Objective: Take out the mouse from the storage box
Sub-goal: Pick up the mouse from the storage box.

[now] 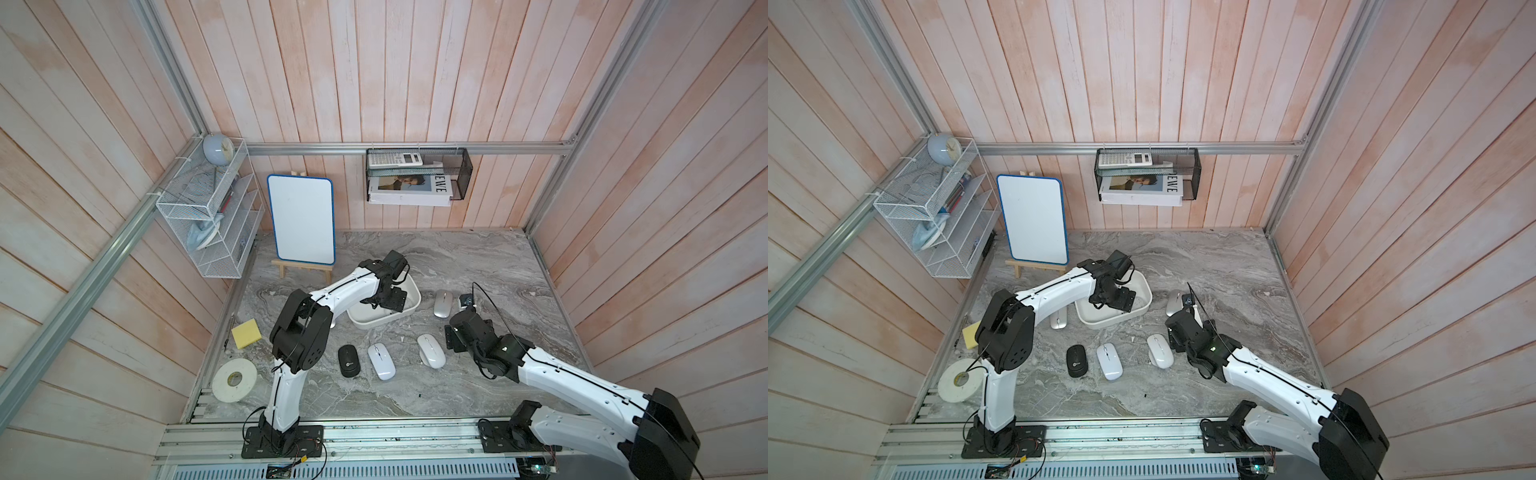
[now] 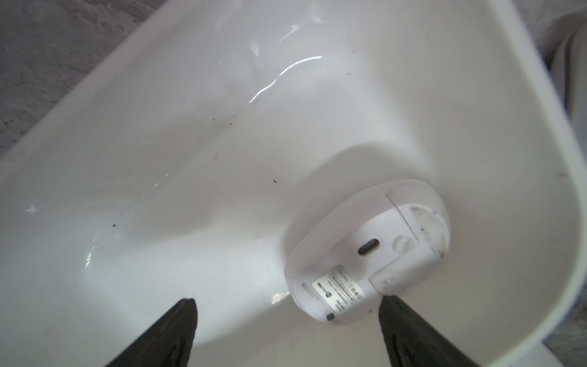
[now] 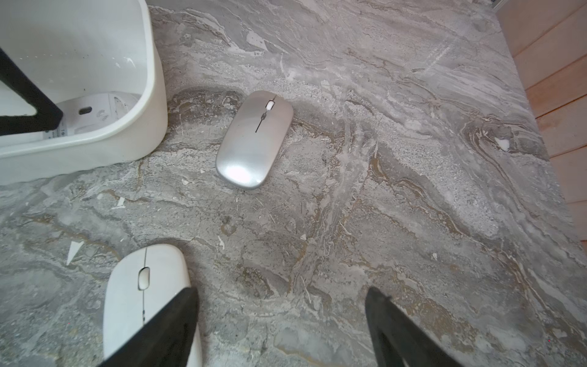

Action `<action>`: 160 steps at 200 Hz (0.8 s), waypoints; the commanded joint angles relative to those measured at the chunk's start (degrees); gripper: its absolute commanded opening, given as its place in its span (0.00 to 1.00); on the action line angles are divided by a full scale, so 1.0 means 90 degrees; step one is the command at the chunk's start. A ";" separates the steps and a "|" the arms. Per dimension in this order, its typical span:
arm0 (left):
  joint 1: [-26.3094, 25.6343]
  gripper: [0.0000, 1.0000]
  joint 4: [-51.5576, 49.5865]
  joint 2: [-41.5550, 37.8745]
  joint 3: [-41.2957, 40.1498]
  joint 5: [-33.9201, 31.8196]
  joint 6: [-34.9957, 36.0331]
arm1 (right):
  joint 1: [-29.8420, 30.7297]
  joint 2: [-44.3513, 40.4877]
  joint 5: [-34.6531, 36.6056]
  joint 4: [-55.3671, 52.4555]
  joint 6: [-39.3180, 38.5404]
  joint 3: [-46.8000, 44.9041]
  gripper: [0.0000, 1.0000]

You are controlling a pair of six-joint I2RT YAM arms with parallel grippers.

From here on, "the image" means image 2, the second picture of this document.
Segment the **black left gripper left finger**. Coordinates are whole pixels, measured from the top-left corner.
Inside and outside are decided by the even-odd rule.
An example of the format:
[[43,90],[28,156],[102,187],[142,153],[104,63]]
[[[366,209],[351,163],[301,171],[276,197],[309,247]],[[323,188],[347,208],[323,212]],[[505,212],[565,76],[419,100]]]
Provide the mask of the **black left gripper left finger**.
[[186,366],[197,322],[196,301],[181,299],[107,366]]

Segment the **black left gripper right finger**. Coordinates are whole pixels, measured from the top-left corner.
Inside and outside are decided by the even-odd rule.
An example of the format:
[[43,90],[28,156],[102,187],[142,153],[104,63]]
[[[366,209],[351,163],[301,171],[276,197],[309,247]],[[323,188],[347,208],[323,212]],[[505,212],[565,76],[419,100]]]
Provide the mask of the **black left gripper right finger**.
[[378,319],[393,367],[477,365],[395,295],[382,298]]

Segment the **white mouse underside up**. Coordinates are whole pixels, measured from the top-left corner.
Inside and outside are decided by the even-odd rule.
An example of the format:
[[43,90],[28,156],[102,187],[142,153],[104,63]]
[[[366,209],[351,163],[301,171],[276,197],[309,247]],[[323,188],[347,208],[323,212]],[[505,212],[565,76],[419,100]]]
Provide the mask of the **white mouse underside up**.
[[449,252],[448,210],[420,180],[364,189],[324,217],[288,256],[293,302],[319,322],[351,324],[437,270]]

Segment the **white storage box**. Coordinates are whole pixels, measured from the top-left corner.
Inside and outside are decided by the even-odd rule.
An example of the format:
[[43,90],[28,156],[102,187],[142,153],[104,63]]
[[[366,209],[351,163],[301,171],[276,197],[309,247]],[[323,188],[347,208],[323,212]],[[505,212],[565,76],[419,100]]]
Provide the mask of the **white storage box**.
[[387,366],[294,303],[333,209],[422,180],[451,243],[402,299],[514,362],[586,276],[586,166],[509,1],[171,1],[1,162],[1,364],[103,366],[177,301],[192,366]]

